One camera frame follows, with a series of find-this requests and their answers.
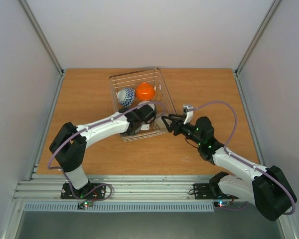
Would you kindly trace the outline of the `white bowl dark base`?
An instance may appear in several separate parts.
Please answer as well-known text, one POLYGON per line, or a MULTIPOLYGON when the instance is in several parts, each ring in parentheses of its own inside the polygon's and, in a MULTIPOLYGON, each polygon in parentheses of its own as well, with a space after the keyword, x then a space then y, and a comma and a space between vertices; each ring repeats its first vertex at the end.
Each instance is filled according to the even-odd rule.
POLYGON ((152 101, 141 101, 138 106, 140 105, 149 105, 154 107, 154 103, 152 101))

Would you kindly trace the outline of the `red blue patterned bowl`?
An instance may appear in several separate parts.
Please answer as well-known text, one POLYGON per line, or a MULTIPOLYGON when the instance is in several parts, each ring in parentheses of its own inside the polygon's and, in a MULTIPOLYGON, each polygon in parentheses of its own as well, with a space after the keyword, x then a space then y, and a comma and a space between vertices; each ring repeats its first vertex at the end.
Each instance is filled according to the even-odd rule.
POLYGON ((133 88, 124 88, 117 93, 118 102, 122 107, 131 106, 135 97, 136 94, 133 88))

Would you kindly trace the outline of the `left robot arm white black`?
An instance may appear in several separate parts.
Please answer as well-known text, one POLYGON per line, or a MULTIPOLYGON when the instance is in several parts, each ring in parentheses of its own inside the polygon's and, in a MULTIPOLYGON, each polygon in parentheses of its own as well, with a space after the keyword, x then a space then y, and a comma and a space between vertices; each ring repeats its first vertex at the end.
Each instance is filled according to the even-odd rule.
POLYGON ((90 194, 89 180, 82 166, 85 150, 89 146, 114 134, 135 135, 155 117, 154 104, 142 103, 131 109, 122 108, 93 123, 77 126, 71 122, 64 124, 49 150, 71 182, 73 193, 78 198, 86 198, 90 194))

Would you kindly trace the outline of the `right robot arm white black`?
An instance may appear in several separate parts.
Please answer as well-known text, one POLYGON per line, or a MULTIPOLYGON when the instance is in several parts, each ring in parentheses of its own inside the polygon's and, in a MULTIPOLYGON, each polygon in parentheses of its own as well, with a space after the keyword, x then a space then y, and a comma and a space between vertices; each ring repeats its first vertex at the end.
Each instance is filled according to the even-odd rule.
POLYGON ((162 116, 167 130, 173 135, 184 135, 197 144, 200 157, 227 170, 210 179, 210 192, 214 197, 232 195, 252 205, 270 221, 281 215, 295 212, 297 197, 283 171, 253 163, 231 152, 214 137, 214 127, 207 117, 200 117, 195 124, 185 116, 162 116))

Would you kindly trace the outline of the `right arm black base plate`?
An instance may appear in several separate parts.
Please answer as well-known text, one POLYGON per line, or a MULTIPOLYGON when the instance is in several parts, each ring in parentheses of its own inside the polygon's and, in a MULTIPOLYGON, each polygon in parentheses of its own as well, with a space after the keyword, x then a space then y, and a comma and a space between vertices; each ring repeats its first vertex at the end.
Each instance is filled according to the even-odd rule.
POLYGON ((232 195, 228 194, 221 194, 219 196, 216 196, 212 190, 209 187, 208 183, 195 183, 193 184, 192 190, 190 190, 192 194, 194 195, 194 198, 196 200, 232 200, 232 199, 238 199, 237 197, 234 197, 232 195))

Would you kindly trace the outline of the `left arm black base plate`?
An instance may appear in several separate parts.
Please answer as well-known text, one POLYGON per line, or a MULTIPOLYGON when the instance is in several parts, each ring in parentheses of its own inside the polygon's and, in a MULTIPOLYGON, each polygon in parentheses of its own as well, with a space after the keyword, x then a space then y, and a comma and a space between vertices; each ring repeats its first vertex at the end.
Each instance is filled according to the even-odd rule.
POLYGON ((106 185, 99 183, 88 183, 82 189, 70 188, 69 183, 64 183, 61 189, 60 199, 63 200, 93 200, 104 199, 106 193, 106 185))

